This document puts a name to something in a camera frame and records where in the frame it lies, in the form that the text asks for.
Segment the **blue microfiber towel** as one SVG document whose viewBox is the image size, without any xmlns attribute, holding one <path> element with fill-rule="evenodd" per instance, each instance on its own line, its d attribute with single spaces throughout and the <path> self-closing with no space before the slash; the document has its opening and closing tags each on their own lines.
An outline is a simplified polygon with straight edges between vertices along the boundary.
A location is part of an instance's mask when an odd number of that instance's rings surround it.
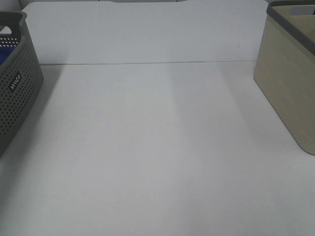
<svg viewBox="0 0 315 236">
<path fill-rule="evenodd" d="M 13 37 L 0 36 L 0 65 L 2 65 L 15 50 L 19 44 L 19 40 Z"/>
</svg>

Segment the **grey perforated plastic basket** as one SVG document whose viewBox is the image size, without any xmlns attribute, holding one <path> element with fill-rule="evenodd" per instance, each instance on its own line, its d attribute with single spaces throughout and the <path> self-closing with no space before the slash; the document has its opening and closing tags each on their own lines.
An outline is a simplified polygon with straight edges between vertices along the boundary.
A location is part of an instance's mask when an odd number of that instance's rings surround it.
<svg viewBox="0 0 315 236">
<path fill-rule="evenodd" d="M 26 23 L 25 12 L 1 11 L 0 24 L 20 42 L 0 66 L 0 152 L 4 153 L 23 125 L 44 77 Z"/>
</svg>

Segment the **beige plastic storage bin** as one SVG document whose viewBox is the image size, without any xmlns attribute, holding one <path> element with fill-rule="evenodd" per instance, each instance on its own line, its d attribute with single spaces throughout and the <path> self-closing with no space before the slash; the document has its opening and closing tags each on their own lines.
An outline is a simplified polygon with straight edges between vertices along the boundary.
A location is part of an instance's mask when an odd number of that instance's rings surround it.
<svg viewBox="0 0 315 236">
<path fill-rule="evenodd" d="M 313 0 L 277 0 L 268 4 L 253 78 L 297 145 L 314 154 Z"/>
</svg>

